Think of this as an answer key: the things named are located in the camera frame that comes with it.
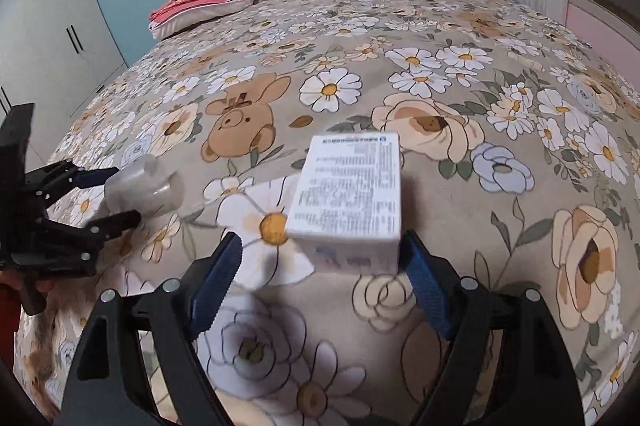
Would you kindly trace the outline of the person left hand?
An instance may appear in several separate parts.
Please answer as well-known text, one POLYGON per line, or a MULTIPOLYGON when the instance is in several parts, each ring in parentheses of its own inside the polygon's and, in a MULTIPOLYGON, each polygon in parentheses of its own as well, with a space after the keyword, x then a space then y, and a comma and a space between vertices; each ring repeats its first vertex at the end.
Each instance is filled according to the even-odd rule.
POLYGON ((55 285, 54 279, 32 281, 31 279, 27 279, 22 272, 12 269, 2 270, 0 272, 0 279, 2 285, 8 285, 17 290, 22 299, 25 299, 29 294, 36 294, 37 297, 47 295, 55 285))

